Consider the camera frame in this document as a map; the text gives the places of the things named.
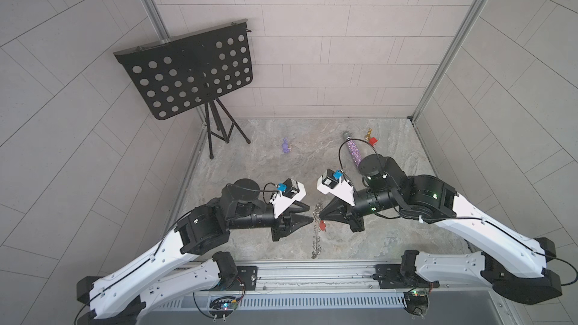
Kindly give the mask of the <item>metal disc with key rings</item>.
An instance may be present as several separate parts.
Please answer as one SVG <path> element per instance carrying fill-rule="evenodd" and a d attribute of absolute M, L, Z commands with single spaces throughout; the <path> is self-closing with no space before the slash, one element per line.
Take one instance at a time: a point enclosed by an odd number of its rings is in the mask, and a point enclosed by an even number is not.
<path fill-rule="evenodd" d="M 322 204 L 321 203 L 317 203 L 315 206 L 315 209 L 313 211 L 313 224 L 314 224 L 314 236 L 313 236 L 313 241 L 312 241 L 312 259 L 315 260 L 319 257 L 319 255 L 322 252 L 322 247 L 321 247 L 321 238 L 320 238 L 320 224 L 321 224 L 321 218 L 320 218 L 320 212 L 322 210 Z"/>

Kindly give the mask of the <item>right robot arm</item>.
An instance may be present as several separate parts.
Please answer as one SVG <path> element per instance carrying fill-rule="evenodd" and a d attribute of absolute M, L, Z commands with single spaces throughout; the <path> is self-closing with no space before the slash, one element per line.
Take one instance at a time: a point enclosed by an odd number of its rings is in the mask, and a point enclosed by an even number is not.
<path fill-rule="evenodd" d="M 318 190 L 334 197 L 320 213 L 323 221 L 347 224 L 358 233 L 365 230 L 364 217 L 397 209 L 405 220 L 433 224 L 478 248 L 462 255 L 405 251 L 400 276 L 410 286 L 462 280 L 488 286 L 525 305 L 562 295 L 561 279 L 548 267 L 556 258 L 553 241 L 532 239 L 510 229 L 439 178 L 406 175 L 391 157 L 366 156 L 358 169 L 367 182 L 361 191 L 353 188 L 342 171 L 328 169 L 318 179 Z"/>

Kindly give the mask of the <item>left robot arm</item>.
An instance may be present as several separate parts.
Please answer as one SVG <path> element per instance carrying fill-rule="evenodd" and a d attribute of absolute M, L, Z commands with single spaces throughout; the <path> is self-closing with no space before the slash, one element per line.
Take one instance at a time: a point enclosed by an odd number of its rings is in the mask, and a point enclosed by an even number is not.
<path fill-rule="evenodd" d="M 76 324 L 137 324 L 146 314 L 188 293 L 225 290 L 238 278 L 232 255 L 218 247 L 231 230 L 269 228 L 277 242 L 311 224 L 304 185 L 287 179 L 264 191 L 248 178 L 227 184 L 221 196 L 181 216 L 156 245 L 105 277 L 77 284 L 82 308 Z"/>

